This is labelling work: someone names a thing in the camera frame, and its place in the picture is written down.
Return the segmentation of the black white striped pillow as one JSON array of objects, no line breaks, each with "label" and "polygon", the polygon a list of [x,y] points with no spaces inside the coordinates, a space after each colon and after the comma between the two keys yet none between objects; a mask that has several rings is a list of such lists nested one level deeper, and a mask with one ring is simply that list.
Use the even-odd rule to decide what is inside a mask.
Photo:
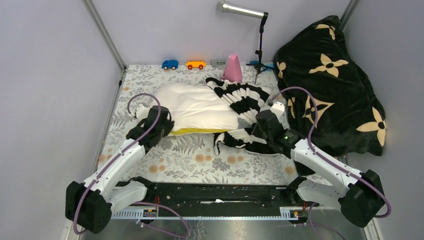
[{"label": "black white striped pillow", "polygon": [[214,77],[205,80],[206,85],[236,113],[242,126],[214,134],[214,152],[220,154],[220,144],[230,148],[264,156],[278,156],[279,152],[272,149],[263,138],[253,135],[257,124],[256,115],[261,111],[269,96],[270,89],[250,83],[230,82]]}]

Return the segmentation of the white yellow pillow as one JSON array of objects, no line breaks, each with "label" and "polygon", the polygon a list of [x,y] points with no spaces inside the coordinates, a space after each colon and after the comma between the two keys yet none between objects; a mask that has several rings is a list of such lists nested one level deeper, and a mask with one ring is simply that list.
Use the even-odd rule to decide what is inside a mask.
[{"label": "white yellow pillow", "polygon": [[205,85],[167,84],[155,97],[174,121],[171,136],[223,133],[250,126]]}]

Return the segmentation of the pink metronome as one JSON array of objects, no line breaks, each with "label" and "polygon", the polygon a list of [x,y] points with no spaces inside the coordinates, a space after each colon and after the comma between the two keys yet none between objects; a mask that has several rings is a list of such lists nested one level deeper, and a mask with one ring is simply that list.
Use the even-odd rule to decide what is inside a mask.
[{"label": "pink metronome", "polygon": [[228,56],[221,75],[222,80],[228,80],[232,83],[242,83],[243,74],[237,54],[232,53]]}]

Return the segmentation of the silver flashlight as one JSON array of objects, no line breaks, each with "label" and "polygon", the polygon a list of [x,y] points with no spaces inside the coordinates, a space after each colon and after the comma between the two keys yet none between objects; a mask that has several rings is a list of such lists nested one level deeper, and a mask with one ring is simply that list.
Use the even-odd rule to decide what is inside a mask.
[{"label": "silver flashlight", "polygon": [[261,70],[261,68],[264,66],[262,62],[263,58],[263,33],[265,24],[268,20],[269,13],[265,11],[257,11],[237,5],[230,4],[226,1],[219,1],[217,3],[217,9],[220,12],[223,13],[232,13],[232,14],[238,14],[242,16],[247,16],[251,18],[260,19],[260,25],[259,25],[259,49],[255,51],[255,54],[258,57],[258,64],[257,65],[248,65],[253,67],[256,70],[256,75],[259,75],[260,73],[264,72],[264,70]]}]

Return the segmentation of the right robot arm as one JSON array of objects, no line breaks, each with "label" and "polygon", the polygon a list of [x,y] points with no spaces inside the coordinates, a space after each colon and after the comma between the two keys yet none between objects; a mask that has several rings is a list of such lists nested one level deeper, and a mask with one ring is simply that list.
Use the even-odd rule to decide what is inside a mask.
[{"label": "right robot arm", "polygon": [[299,176],[289,185],[287,201],[299,206],[304,201],[315,202],[335,210],[357,227],[365,228],[384,206],[384,189],[380,176],[362,172],[346,165],[318,147],[294,129],[285,129],[278,116],[264,110],[256,116],[253,135],[266,140],[266,145],[278,155],[292,159],[325,178],[330,185],[313,182]]}]

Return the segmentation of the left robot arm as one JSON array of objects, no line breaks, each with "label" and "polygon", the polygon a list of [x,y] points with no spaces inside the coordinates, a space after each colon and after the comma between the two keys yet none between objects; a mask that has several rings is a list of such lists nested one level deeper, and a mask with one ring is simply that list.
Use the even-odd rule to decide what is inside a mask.
[{"label": "left robot arm", "polygon": [[126,135],[118,151],[83,182],[72,181],[65,192],[65,217],[74,224],[77,235],[81,226],[94,234],[100,233],[112,216],[129,205],[152,204],[155,192],[139,181],[125,186],[117,184],[138,160],[141,160],[174,126],[171,113],[164,106],[153,106],[147,116]]}]

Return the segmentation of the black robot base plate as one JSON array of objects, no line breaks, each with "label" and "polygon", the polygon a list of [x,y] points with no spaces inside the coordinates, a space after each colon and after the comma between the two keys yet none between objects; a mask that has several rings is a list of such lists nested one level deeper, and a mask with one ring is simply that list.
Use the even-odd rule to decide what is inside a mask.
[{"label": "black robot base plate", "polygon": [[290,218],[304,214],[310,201],[288,186],[149,182],[143,201],[165,206],[159,217]]}]

